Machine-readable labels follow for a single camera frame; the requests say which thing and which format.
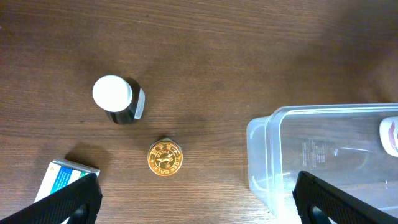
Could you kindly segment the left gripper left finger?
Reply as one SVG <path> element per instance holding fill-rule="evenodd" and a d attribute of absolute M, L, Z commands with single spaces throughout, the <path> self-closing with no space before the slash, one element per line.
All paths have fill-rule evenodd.
<path fill-rule="evenodd" d="M 96 174 L 88 174 L 1 223 L 94 223 L 103 195 Z"/>

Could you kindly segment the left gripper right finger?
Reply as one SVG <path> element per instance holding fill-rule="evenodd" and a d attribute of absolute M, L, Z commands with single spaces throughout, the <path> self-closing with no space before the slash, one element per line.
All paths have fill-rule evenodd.
<path fill-rule="evenodd" d="M 302 223 L 397 223 L 396 217 L 306 171 L 298 173 L 292 194 Z"/>

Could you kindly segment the white spray bottle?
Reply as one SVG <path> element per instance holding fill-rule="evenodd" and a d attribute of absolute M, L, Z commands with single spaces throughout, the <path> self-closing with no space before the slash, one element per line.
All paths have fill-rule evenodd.
<path fill-rule="evenodd" d="M 384 150 L 391 156 L 397 157 L 397 117 L 388 117 L 379 126 L 380 140 Z"/>

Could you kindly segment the gold lid balm jar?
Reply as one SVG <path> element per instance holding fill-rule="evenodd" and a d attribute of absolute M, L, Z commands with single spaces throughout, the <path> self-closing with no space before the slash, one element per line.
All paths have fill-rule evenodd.
<path fill-rule="evenodd" d="M 182 166 L 182 148 L 172 139 L 162 138 L 150 146 L 147 162 L 156 175 L 161 177 L 174 175 Z"/>

